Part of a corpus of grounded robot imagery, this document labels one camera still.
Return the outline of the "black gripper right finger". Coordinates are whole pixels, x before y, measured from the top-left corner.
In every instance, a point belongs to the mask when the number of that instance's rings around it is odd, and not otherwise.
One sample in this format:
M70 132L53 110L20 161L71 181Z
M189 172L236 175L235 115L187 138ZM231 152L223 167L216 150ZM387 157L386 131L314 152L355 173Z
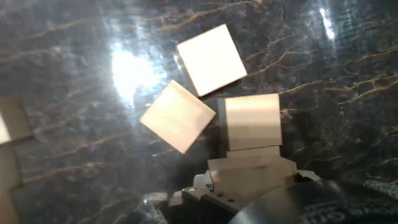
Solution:
M298 170L297 172L301 181L318 181L321 179L314 171Z

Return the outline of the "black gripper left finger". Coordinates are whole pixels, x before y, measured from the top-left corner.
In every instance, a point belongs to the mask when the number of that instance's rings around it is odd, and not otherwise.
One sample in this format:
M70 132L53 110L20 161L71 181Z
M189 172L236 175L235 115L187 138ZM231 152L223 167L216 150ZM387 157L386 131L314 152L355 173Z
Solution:
M247 204L248 185L238 175L214 170L198 174L191 187L169 200L170 223L228 223Z

